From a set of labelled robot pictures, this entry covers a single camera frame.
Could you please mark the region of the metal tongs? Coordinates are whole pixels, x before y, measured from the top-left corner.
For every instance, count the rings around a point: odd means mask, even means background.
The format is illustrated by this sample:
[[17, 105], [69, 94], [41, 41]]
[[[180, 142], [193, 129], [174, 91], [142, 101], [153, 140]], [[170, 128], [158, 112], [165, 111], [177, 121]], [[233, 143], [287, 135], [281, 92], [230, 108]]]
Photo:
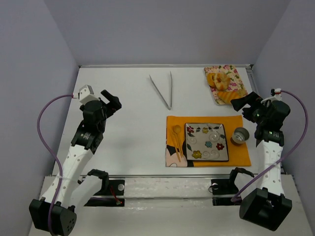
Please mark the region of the metal tongs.
[[166, 85], [163, 91], [160, 90], [159, 83], [158, 85], [155, 83], [153, 80], [152, 76], [149, 75], [149, 81], [151, 85], [153, 86], [155, 92], [157, 93], [158, 97], [164, 104], [167, 110], [171, 111], [173, 107], [173, 75], [172, 72], [170, 71], [168, 73], [167, 79], [166, 79]]

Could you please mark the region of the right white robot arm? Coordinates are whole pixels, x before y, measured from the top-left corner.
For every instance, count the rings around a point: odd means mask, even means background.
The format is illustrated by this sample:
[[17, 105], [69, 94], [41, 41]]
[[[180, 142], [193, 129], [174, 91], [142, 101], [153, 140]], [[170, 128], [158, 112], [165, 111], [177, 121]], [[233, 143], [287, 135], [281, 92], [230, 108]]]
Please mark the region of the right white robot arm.
[[281, 155], [284, 135], [281, 127], [290, 114], [282, 101], [281, 89], [273, 89], [271, 97], [261, 98], [255, 92], [232, 99], [236, 111], [257, 125], [254, 137], [259, 155], [259, 174], [232, 197], [240, 202], [241, 219], [275, 231], [292, 209], [292, 201], [284, 195], [281, 182]]

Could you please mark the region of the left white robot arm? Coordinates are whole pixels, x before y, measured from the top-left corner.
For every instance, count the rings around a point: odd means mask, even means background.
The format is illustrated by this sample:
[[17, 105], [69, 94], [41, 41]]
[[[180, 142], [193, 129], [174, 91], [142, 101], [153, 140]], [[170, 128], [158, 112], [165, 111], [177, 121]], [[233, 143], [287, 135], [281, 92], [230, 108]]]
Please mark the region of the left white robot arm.
[[67, 236], [74, 229], [79, 210], [99, 191], [109, 185], [105, 171], [92, 169], [83, 181], [79, 178], [103, 140], [105, 125], [122, 105], [119, 98], [107, 90], [101, 92], [108, 102], [95, 96], [92, 87], [85, 85], [70, 95], [81, 103], [83, 120], [71, 141], [63, 163], [53, 153], [59, 172], [39, 200], [33, 199], [29, 211], [34, 227], [53, 236]]

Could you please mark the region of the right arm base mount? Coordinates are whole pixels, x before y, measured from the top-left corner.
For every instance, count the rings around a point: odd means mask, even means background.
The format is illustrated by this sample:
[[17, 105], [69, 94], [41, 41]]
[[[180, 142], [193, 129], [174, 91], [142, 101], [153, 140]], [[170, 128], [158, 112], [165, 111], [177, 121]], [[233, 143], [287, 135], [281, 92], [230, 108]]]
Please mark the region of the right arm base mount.
[[208, 191], [213, 195], [213, 206], [238, 206], [242, 202], [231, 201], [231, 198], [238, 192], [238, 188], [227, 178], [211, 179]]

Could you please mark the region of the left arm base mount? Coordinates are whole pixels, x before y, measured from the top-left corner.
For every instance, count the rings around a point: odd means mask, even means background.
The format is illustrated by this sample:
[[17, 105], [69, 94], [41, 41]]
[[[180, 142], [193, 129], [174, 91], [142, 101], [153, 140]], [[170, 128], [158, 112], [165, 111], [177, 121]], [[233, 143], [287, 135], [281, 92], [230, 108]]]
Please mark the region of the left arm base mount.
[[110, 179], [107, 189], [95, 193], [85, 207], [124, 207], [125, 206], [125, 180]]

